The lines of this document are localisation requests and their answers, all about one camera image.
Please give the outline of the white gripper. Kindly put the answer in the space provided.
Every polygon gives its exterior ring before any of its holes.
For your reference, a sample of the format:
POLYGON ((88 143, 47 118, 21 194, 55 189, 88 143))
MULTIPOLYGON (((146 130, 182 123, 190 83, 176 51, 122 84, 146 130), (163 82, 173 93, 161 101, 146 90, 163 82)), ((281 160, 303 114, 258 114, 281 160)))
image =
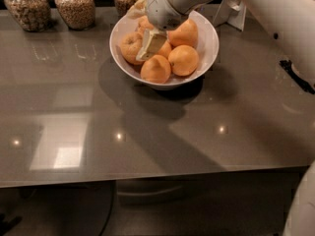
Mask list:
POLYGON ((165 30, 176 30, 188 19, 187 15, 177 12, 168 0, 137 0, 126 16, 137 19, 146 14, 156 29, 144 31, 142 47, 136 56, 138 61, 149 60, 157 54, 167 40, 165 30))

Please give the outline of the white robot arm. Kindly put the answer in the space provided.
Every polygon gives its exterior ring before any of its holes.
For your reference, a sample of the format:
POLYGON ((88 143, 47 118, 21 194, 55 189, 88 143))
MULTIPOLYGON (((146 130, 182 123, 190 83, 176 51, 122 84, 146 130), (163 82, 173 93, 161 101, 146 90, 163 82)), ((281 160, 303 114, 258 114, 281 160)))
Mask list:
MULTIPOLYGON (((147 60, 161 48, 159 39, 175 30, 194 9, 213 0, 138 0, 127 16, 146 16, 154 26, 137 55, 147 60)), ((287 56, 292 75, 308 92, 315 85, 315 0, 236 0, 242 2, 287 56)))

